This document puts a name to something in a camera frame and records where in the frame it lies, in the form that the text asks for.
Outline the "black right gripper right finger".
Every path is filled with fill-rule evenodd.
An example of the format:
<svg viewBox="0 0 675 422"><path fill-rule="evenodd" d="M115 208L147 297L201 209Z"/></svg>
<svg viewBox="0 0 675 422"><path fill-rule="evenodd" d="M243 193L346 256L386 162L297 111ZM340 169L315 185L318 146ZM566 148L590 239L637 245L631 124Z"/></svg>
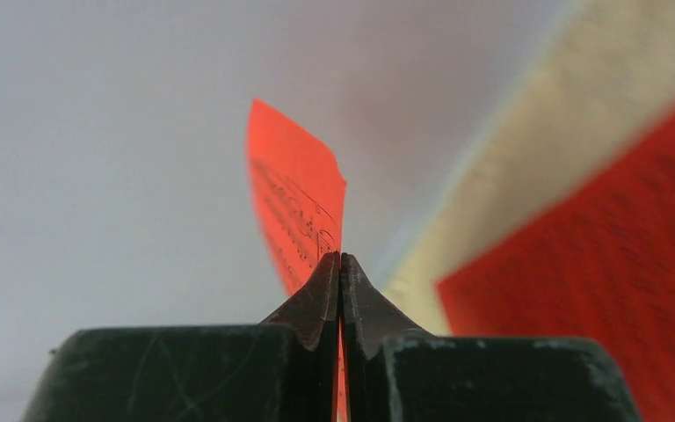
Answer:
<svg viewBox="0 0 675 422"><path fill-rule="evenodd" d="M341 323L351 421L637 421L612 357L587 338L440 337L343 254Z"/></svg>

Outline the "red sheet music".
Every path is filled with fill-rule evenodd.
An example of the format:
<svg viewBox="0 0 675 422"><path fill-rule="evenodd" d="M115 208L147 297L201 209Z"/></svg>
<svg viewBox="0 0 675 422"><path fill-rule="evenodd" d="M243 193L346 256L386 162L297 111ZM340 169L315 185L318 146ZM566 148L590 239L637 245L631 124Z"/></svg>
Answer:
<svg viewBox="0 0 675 422"><path fill-rule="evenodd" d="M253 207L287 299L265 322L289 329L287 421L338 418L338 284L346 182L333 152L254 99L246 137Z"/></svg>
<svg viewBox="0 0 675 422"><path fill-rule="evenodd" d="M437 291L455 335L597 340L642 417L675 421L675 112Z"/></svg>

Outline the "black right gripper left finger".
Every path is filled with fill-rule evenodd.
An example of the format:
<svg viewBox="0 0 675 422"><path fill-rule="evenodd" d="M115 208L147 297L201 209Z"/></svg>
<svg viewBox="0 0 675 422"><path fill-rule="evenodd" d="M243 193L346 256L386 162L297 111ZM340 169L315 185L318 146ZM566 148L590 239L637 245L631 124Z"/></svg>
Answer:
<svg viewBox="0 0 675 422"><path fill-rule="evenodd" d="M25 421L333 421L340 256L258 324L81 330Z"/></svg>

